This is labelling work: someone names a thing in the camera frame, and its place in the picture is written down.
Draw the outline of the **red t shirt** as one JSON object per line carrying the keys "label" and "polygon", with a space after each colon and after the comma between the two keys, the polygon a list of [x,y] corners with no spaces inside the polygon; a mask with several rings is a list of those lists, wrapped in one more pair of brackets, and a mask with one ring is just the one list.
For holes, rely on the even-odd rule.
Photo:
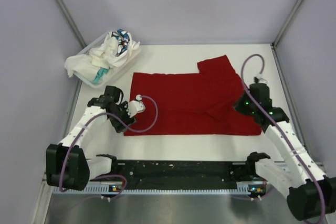
{"label": "red t shirt", "polygon": [[145,111],[136,115],[135,131],[125,135],[141,135],[141,130],[143,135],[260,135],[254,119],[234,109],[244,89],[228,57],[200,61],[197,67],[198,73],[135,72],[130,98],[145,95]]}

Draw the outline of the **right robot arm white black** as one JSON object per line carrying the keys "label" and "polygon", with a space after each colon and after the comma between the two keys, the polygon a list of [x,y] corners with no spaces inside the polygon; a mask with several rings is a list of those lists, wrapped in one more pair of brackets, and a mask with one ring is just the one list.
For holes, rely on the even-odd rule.
{"label": "right robot arm white black", "polygon": [[311,158],[294,132],[282,108],[272,105],[265,83],[244,85],[244,93],[234,108],[249,116],[273,142],[287,165],[280,168],[266,153],[253,152],[247,157],[245,174],[256,180],[264,178],[287,201],[292,215],[300,221],[335,213],[335,178],[329,177]]}

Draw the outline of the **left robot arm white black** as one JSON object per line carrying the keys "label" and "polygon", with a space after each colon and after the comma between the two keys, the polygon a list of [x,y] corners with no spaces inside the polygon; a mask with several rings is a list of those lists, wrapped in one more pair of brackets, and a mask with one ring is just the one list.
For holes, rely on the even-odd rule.
{"label": "left robot arm white black", "polygon": [[87,158],[85,151],[93,135],[105,121],[117,133],[123,133],[136,122],[135,116],[145,110],[140,95],[130,102],[123,99],[121,89],[106,86],[104,94],[92,98],[73,129],[58,144],[46,149],[46,181],[49,186],[84,190],[87,183],[98,176],[114,180],[119,174],[117,159],[110,154],[96,154]]}

